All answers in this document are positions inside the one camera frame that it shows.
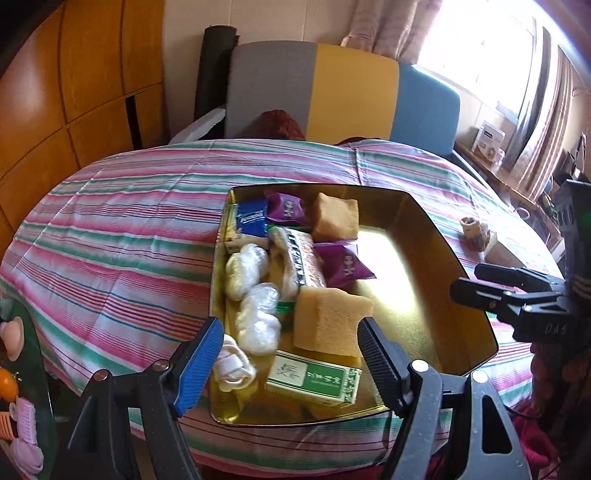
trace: bed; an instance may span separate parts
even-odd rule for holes
[[[469,275],[481,261],[461,236],[472,215],[518,245],[530,268],[560,276],[543,241],[511,207],[448,161],[381,140],[340,147],[217,140],[118,154],[61,182],[16,232],[0,266],[3,296],[30,310],[46,369],[80,393],[93,372],[140,371],[168,358],[208,315],[213,248],[226,192],[242,184],[347,183],[410,192]],[[490,321],[499,352],[483,368],[505,404],[531,394],[530,347]],[[141,417],[130,411],[134,433]],[[441,414],[437,441],[449,431]],[[217,424],[207,392],[181,419],[196,462],[258,477],[314,475],[380,462],[391,413],[317,427]]]

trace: gold tray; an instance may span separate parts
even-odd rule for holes
[[[239,307],[223,291],[229,204],[262,198],[268,191],[296,195],[305,205],[311,205],[319,192],[359,202],[359,259],[377,278],[358,280],[349,292],[374,301],[374,318],[412,359],[424,359],[439,372],[463,375],[497,353],[486,314],[452,302],[449,285],[467,275],[420,205],[407,192],[350,185],[275,183],[228,192],[217,233],[209,305],[210,315],[224,322],[226,333],[235,336],[233,320]],[[362,369],[356,403],[327,407],[267,393],[265,380],[274,356],[254,357],[258,376],[250,387],[225,393],[211,383],[211,414],[216,421],[236,426],[293,426],[353,419],[386,409],[363,359],[295,348],[292,335],[291,329],[284,328],[280,350]]]

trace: cardboard box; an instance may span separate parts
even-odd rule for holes
[[[361,370],[358,368],[278,351],[265,388],[298,400],[346,407],[353,405],[357,399],[360,377]]]
[[[493,162],[501,149],[504,139],[505,132],[488,122],[483,122],[472,145],[472,151],[478,149],[487,160]]]

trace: snack bar package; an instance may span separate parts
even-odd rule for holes
[[[306,225],[306,215],[301,207],[301,198],[286,193],[266,194],[267,219],[270,223],[285,226]]]
[[[269,247],[267,238],[267,201],[265,199],[234,203],[230,206],[224,243],[229,254],[246,244]]]
[[[283,258],[284,269],[279,288],[281,301],[295,301],[302,285],[326,286],[309,233],[274,226],[269,228],[269,239],[273,244],[271,255],[281,255]]]
[[[327,287],[343,288],[355,280],[375,278],[358,258],[357,244],[353,242],[341,240],[314,244],[314,250],[323,262],[322,272]]]

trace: yellow sponge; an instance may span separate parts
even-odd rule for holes
[[[319,193],[312,217],[314,242],[335,242],[359,235],[357,200],[342,200]]]
[[[332,355],[361,356],[357,325],[374,303],[338,288],[302,286],[295,304],[294,346]]]

